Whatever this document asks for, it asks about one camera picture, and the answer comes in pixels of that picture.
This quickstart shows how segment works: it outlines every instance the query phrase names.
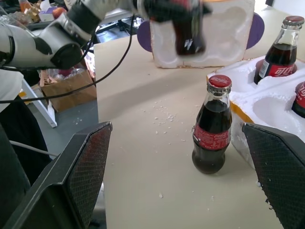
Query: cola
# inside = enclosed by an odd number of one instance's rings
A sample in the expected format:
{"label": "cola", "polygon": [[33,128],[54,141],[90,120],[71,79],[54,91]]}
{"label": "cola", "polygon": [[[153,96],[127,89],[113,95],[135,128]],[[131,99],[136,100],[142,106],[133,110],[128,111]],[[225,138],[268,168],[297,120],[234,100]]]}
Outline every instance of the cola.
{"label": "cola", "polygon": [[303,82],[298,89],[298,93],[292,105],[292,110],[302,118],[305,118],[305,82]]}
{"label": "cola", "polygon": [[225,75],[212,76],[208,82],[208,96],[196,119],[192,160],[205,174],[218,172],[225,162],[224,153],[231,139],[231,84],[231,79]]}
{"label": "cola", "polygon": [[269,49],[260,71],[255,74],[256,84],[266,76],[283,77],[294,73],[298,34],[304,21],[300,16],[284,19],[278,37]]}
{"label": "cola", "polygon": [[200,15],[185,21],[173,21],[173,27],[176,34],[176,53],[179,56],[204,53],[206,46],[202,37]]}

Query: styrofoam packaging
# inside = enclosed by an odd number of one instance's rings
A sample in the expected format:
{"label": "styrofoam packaging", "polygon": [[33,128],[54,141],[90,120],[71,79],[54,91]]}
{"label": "styrofoam packaging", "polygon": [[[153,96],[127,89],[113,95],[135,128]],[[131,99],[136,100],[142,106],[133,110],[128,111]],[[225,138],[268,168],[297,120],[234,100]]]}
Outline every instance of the styrofoam packaging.
{"label": "styrofoam packaging", "polygon": [[151,23],[152,52],[162,68],[226,66],[244,57],[255,0],[210,2],[212,15],[203,17],[206,51],[193,58],[177,56],[172,22]]}
{"label": "styrofoam packaging", "polygon": [[305,142],[305,119],[291,110],[295,87],[305,81],[305,63],[296,61],[297,71],[287,77],[265,77],[254,83],[256,63],[262,60],[240,61],[208,75],[224,74],[232,80],[230,93],[233,116],[231,142],[254,168],[242,126],[244,122],[274,127],[298,136]]}

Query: person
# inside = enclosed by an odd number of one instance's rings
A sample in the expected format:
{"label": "person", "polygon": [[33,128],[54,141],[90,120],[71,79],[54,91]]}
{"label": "person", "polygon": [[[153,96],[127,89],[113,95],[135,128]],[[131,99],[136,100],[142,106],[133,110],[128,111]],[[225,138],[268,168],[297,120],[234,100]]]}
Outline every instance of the person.
{"label": "person", "polygon": [[[20,72],[0,70],[0,100],[18,100],[23,75]],[[48,151],[38,122],[23,102],[0,104],[0,123],[11,141]],[[33,185],[43,169],[52,161],[41,154],[20,146],[13,146],[22,168]]]}

